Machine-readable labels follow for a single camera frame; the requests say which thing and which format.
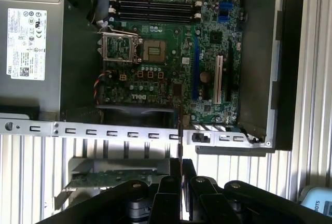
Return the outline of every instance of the pcie slot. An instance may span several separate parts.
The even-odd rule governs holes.
[[[195,52],[193,56],[193,75],[192,75],[192,100],[197,100],[198,98],[198,84],[199,84],[199,45],[197,37],[195,37]]]
[[[192,10],[192,6],[188,4],[176,4],[176,3],[156,3],[156,2],[145,2],[145,1],[119,1],[121,6],[141,6],[141,7],[154,7],[154,8],[161,8],[164,7],[165,9],[186,9]]]
[[[120,20],[187,24],[195,15],[192,6],[185,4],[119,1],[115,8]]]
[[[120,13],[121,20],[136,20],[136,21],[152,21],[152,22],[176,22],[176,23],[190,23],[191,18],[173,17],[163,15],[147,15],[147,14],[133,14],[133,13]]]
[[[226,71],[227,71],[227,82],[226,82],[226,90],[225,90],[225,101],[231,101],[232,91],[235,89],[234,85],[234,75],[233,75],[233,65],[234,65],[234,51],[233,51],[233,42],[229,40],[228,43],[228,58],[226,64]]]
[[[222,103],[223,56],[218,55],[214,71],[213,104]]]

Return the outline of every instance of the sticker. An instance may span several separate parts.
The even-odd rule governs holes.
[[[45,80],[47,11],[8,9],[7,75]]]
[[[190,63],[190,58],[189,57],[182,57],[182,64],[189,64]]]

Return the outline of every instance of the motherboard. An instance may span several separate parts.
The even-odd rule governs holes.
[[[235,124],[243,0],[110,0],[103,104],[177,109]]]

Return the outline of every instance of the green circuit board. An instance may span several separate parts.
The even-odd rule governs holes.
[[[177,108],[181,100],[185,122],[236,123],[242,44],[239,17],[243,6],[240,0],[173,0],[188,4],[196,1],[202,2],[201,20],[187,25],[142,21],[110,22],[116,29],[139,34],[143,40],[143,44],[137,48],[137,55],[142,58],[141,63],[106,63],[105,69],[118,74],[117,79],[106,83],[104,97],[110,104]],[[222,1],[231,1],[232,4],[227,21],[220,21],[220,12],[216,10],[218,3]],[[109,57],[118,55],[128,58],[129,45],[125,39],[110,39],[107,45]],[[199,52],[198,74],[194,73],[195,52]],[[224,61],[232,56],[231,68],[228,66],[226,71],[228,80],[232,80],[232,89],[226,88],[230,84],[223,86],[221,104],[214,104],[215,61],[221,54]],[[201,78],[203,72],[203,80],[207,81],[205,83],[202,83]],[[196,86],[198,97],[193,97],[192,93],[195,76],[201,78]]]

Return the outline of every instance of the white pci slot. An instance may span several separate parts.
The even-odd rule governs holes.
[[[216,58],[216,66],[214,71],[213,104],[222,103],[223,59],[224,57],[222,55],[218,55]]]

